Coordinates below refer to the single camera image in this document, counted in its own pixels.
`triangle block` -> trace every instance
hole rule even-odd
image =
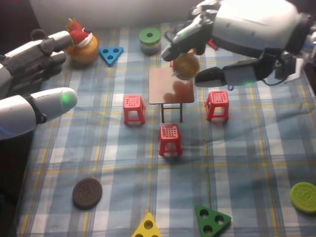
[[[118,60],[118,58],[123,52],[124,52],[123,47],[99,49],[100,55],[103,57],[105,62],[109,65],[109,67],[113,66],[113,64]]]
[[[201,237],[219,236],[232,220],[228,215],[200,205],[196,206],[196,213]]]
[[[151,213],[148,213],[132,237],[161,237]]]

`white backdrop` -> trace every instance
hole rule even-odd
[[[186,20],[202,0],[31,0],[41,28],[47,34],[65,29],[75,17],[87,28],[146,25]]]

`robotic hand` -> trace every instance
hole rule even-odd
[[[0,57],[1,97],[8,91],[47,80],[61,72],[61,65],[66,61],[62,50],[73,44],[69,33],[62,31],[46,37],[37,30],[33,32],[32,38],[34,41]],[[2,99],[0,140],[27,133],[37,124],[68,112],[76,103],[76,93],[66,87]]]
[[[190,11],[185,24],[175,28],[173,39],[168,33],[170,44],[161,53],[166,61],[191,48],[202,55],[209,40],[255,58],[201,71],[195,78],[197,86],[266,83],[274,70],[280,81],[268,85],[276,85],[289,75],[299,77],[304,64],[316,62],[316,22],[285,0],[205,0]]]

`black table frame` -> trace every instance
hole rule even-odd
[[[182,119],[182,103],[180,103],[180,107],[174,107],[174,108],[164,108],[163,105],[164,104],[160,104],[160,106],[161,106],[161,122],[162,123],[164,123],[164,113],[163,113],[164,110],[178,110],[178,109],[180,109],[180,122],[183,122],[183,119]]]

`strawberry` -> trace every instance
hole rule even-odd
[[[84,32],[82,30],[80,31],[70,31],[70,36],[73,39],[73,42],[75,45],[79,44],[81,41],[83,41],[86,37],[89,36],[87,32]]]
[[[78,21],[75,20],[75,18],[73,20],[69,18],[69,24],[67,25],[67,29],[69,32],[82,31],[82,26]]]

